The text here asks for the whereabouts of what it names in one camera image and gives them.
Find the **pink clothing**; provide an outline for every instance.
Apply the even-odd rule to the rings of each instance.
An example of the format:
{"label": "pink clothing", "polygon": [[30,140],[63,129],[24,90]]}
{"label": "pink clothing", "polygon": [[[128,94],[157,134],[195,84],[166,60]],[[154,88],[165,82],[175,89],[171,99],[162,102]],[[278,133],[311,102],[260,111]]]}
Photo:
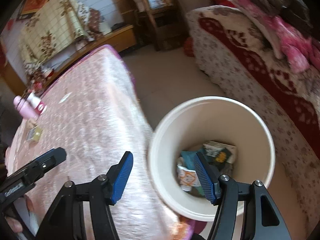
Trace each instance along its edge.
{"label": "pink clothing", "polygon": [[237,2],[252,14],[264,26],[273,29],[280,40],[282,52],[287,56],[291,71],[300,73],[310,67],[309,61],[320,70],[320,44],[312,38],[303,35],[280,16],[270,17],[250,0],[237,0]]}

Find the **white bottle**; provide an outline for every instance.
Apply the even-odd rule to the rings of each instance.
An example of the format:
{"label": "white bottle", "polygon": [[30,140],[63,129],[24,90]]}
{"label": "white bottle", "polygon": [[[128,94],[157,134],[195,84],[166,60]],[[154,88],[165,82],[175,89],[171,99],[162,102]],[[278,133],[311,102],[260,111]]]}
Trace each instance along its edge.
{"label": "white bottle", "polygon": [[30,93],[30,95],[27,98],[27,101],[31,104],[31,106],[38,114],[43,114],[44,111],[47,109],[47,106],[33,92]]}

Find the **human hand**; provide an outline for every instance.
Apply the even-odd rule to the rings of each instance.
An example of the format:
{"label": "human hand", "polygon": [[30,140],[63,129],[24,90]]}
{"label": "human hand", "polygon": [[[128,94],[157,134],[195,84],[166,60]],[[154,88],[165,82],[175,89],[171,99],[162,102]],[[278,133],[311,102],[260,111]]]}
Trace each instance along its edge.
{"label": "human hand", "polygon": [[[27,202],[28,211],[33,212],[34,207],[33,207],[33,203],[31,201],[31,199],[27,195],[24,195],[23,197]],[[10,228],[12,229],[12,231],[14,233],[21,233],[23,231],[23,227],[18,220],[11,218],[11,217],[6,217],[5,219],[7,220]]]}

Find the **white trash can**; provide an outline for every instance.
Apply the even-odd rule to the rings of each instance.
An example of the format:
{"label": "white trash can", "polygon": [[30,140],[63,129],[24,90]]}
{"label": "white trash can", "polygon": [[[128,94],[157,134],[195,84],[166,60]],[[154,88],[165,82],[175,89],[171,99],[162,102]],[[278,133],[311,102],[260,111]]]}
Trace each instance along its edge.
{"label": "white trash can", "polygon": [[[148,165],[163,201],[175,212],[199,221],[213,221],[217,207],[184,192],[177,183],[177,158],[182,150],[208,140],[238,149],[233,179],[263,181],[267,188],[275,167],[275,148],[263,120],[244,104],[223,97],[189,100],[170,111],[157,126],[149,147]],[[238,203],[237,215],[243,213]]]}

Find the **white floral fabric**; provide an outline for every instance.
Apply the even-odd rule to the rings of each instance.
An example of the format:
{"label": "white floral fabric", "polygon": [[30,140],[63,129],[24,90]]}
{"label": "white floral fabric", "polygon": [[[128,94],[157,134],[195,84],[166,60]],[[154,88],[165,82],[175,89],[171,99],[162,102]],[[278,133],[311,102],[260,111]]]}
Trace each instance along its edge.
{"label": "white floral fabric", "polygon": [[310,233],[320,219],[320,75],[293,74],[238,9],[210,6],[187,14],[199,68],[268,126]]}

